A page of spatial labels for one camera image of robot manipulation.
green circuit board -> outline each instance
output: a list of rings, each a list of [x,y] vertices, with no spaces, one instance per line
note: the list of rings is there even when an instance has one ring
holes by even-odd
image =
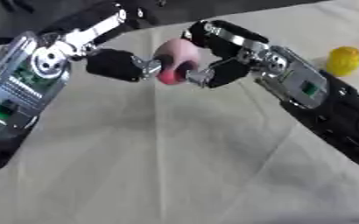
[[[36,75],[30,69],[28,62],[22,63],[13,73],[13,77],[40,93],[46,91],[55,82],[55,79],[44,79]]]

wrinkled cloth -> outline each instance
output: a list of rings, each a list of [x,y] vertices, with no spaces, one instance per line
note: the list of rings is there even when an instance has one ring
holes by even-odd
[[[310,61],[359,48],[359,0],[220,18]],[[105,47],[149,59],[189,25],[134,31]],[[203,55],[204,65],[216,60]],[[0,171],[1,224],[359,223],[359,166],[251,77],[208,90],[110,80],[84,66],[74,64],[70,84]],[[344,79],[359,89],[359,70]]]

pink ball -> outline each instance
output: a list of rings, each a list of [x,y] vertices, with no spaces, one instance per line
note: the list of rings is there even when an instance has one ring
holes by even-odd
[[[183,71],[181,73],[178,70],[179,66],[187,62],[194,70],[199,67],[201,60],[197,46],[181,38],[173,38],[161,45],[154,57],[159,55],[170,55],[173,59],[172,64],[165,65],[165,69],[157,76],[158,80],[166,85],[176,85],[185,81]]]

lemon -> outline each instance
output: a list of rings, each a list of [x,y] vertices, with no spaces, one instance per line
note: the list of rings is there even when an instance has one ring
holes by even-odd
[[[329,54],[327,72],[335,76],[345,76],[359,67],[359,50],[351,46],[342,46]]]

robotic hand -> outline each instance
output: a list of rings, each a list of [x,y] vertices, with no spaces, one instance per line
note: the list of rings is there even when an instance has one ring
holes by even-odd
[[[354,87],[319,71],[290,49],[269,45],[267,38],[225,21],[197,22],[182,38],[209,48],[222,60],[199,72],[191,66],[187,71],[174,68],[174,78],[158,77],[162,82],[189,81],[202,88],[218,88],[252,74],[257,84],[280,100],[283,109],[359,164],[359,94]]]
[[[156,23],[144,8],[106,1],[38,34],[27,31],[0,51],[0,168],[66,86],[71,62],[87,58],[97,52],[97,45],[139,28],[142,20]]]

